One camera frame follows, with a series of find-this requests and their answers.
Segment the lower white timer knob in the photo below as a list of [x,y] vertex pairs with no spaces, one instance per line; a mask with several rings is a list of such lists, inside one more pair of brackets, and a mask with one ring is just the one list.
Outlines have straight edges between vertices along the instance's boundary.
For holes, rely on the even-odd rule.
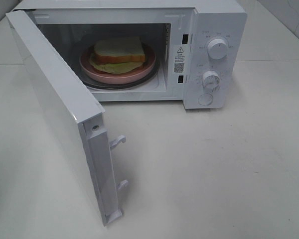
[[202,84],[207,89],[215,89],[219,86],[220,76],[215,71],[206,71],[202,75]]

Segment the glass microwave turntable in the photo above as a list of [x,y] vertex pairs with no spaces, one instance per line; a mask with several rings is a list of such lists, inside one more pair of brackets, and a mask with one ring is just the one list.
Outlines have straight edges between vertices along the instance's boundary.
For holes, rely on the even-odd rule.
[[136,80],[134,82],[125,83],[125,84],[101,83],[101,82],[93,80],[91,77],[87,76],[86,73],[82,73],[83,78],[81,79],[81,81],[85,86],[91,87],[91,88],[97,89],[97,90],[122,90],[122,89],[139,86],[139,85],[149,81],[152,77],[154,77],[154,75],[157,74],[158,69],[159,69],[159,63],[156,61],[154,64],[154,68],[146,76],[144,76],[141,79]]

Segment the white microwave oven body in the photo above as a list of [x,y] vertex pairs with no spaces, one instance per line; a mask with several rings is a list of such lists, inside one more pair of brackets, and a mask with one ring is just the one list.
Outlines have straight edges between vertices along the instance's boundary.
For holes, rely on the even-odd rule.
[[[85,86],[100,102],[182,101],[186,109],[221,108],[232,79],[247,14],[234,0],[23,0],[11,12],[28,14],[45,38],[81,80],[82,52],[103,39],[138,36],[159,63],[149,81],[122,90]],[[213,60],[207,43],[214,37],[228,42],[227,55]],[[183,74],[173,72],[174,45],[188,44]],[[206,71],[220,76],[219,86],[202,84]],[[198,103],[211,94],[208,106]]]

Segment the warning label sticker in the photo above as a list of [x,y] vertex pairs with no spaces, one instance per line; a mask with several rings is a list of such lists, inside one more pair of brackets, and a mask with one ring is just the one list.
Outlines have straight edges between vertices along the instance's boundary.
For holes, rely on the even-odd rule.
[[188,59],[188,44],[174,45],[173,47],[173,72],[183,74]]

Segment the sandwich with lettuce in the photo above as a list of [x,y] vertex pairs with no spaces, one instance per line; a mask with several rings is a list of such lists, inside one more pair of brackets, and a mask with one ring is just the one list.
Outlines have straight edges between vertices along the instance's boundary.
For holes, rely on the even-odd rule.
[[96,70],[123,74],[139,68],[146,62],[140,37],[117,37],[99,40],[94,44],[89,63]]

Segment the round door release button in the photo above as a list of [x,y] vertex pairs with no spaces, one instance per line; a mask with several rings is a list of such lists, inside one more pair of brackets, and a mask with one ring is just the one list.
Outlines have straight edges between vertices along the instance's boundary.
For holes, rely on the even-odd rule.
[[202,106],[208,106],[213,102],[213,96],[211,94],[202,94],[197,101]]

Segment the upper white power knob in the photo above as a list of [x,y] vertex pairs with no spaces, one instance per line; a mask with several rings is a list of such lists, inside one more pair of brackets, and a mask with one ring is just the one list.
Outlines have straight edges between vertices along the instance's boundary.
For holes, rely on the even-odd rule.
[[227,55],[228,42],[223,37],[214,37],[207,43],[207,52],[211,59],[220,60]]

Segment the white microwave door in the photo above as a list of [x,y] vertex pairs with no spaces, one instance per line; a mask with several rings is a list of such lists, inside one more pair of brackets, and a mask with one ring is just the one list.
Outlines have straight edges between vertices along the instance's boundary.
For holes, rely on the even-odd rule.
[[108,139],[104,108],[22,10],[6,14],[45,121],[56,137],[80,187],[107,226],[123,215],[111,151],[126,141]]

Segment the pink round plate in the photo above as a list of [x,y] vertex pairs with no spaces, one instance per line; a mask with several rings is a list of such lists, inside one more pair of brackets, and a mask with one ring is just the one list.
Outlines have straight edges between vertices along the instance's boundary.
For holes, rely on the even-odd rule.
[[97,70],[90,64],[91,55],[93,54],[92,46],[84,50],[79,58],[82,71],[92,80],[105,83],[109,85],[123,85],[133,83],[148,76],[154,69],[156,64],[156,54],[154,50],[142,44],[145,52],[146,61],[139,67],[122,74],[112,74],[104,71]]

